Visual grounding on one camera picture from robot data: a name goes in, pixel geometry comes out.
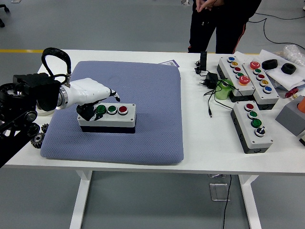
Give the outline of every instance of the hand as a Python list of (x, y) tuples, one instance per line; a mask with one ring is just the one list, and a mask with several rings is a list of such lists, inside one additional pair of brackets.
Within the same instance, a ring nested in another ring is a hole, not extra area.
[(199, 9), (201, 8), (202, 4), (204, 4), (204, 3), (205, 3), (205, 0), (196, 0), (196, 6), (197, 6), (196, 10), (198, 13), (200, 12)]
[(224, 5), (224, 0), (196, 0), (197, 12), (201, 12), (203, 9), (211, 10), (213, 6)]

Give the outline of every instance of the robotic arm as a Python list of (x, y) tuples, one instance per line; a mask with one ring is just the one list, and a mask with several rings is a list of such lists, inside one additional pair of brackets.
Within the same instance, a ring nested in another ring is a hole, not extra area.
[(116, 91), (93, 79), (76, 80), (71, 82), (70, 87), (65, 85), (60, 87), (56, 109), (65, 109), (78, 104), (76, 112), (86, 121), (95, 121), (102, 116), (95, 114), (94, 105), (109, 96), (114, 96), (116, 101), (120, 101)]
[[(46, 64), (47, 55), (64, 60), (67, 74), (54, 75)], [(13, 83), (0, 86), (0, 167), (38, 134), (40, 127), (34, 123), (36, 106), (51, 111), (77, 104), (77, 113), (87, 121), (94, 121), (101, 118), (95, 114), (95, 104), (109, 96), (120, 101), (116, 91), (90, 78), (70, 82), (71, 61), (64, 51), (47, 48), (41, 59), (50, 76), (14, 75)], [(57, 81), (55, 78), (59, 76), (64, 76), (65, 81)]]

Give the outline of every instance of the blue button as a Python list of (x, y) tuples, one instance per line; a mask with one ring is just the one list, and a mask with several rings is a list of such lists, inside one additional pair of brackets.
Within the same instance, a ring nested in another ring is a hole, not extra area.
[(270, 91), (272, 91), (272, 88), (267, 86), (267, 87), (265, 87), (265, 90), (270, 92)]
[(266, 86), (266, 87), (264, 87), (263, 91), (264, 91), (266, 94), (270, 94), (270, 93), (271, 93), (271, 91), (272, 91), (272, 88), (271, 88), (271, 87)]
[(229, 57), (229, 58), (228, 58), (228, 62), (233, 62), (233, 61), (235, 61), (235, 58), (234, 58), (234, 57)]

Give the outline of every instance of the black rubber ring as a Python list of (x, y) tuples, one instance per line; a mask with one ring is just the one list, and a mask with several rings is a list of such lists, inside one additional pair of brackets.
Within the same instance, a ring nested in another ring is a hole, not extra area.
[(285, 74), (288, 74), (288, 75), (291, 75), (292, 73), (294, 73), (296, 71), (296, 67), (290, 63), (285, 63), (281, 69), (282, 69), (282, 72), (284, 72)]
[(262, 62), (262, 68), (264, 70), (271, 70), (271, 69), (277, 68), (277, 60), (272, 59), (272, 60)]

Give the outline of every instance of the green cup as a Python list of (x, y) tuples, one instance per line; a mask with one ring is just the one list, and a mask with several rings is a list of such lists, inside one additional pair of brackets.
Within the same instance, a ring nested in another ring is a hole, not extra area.
[(215, 97), (219, 100), (226, 100), (232, 91), (229, 85), (233, 86), (231, 80), (219, 80), (217, 82)]

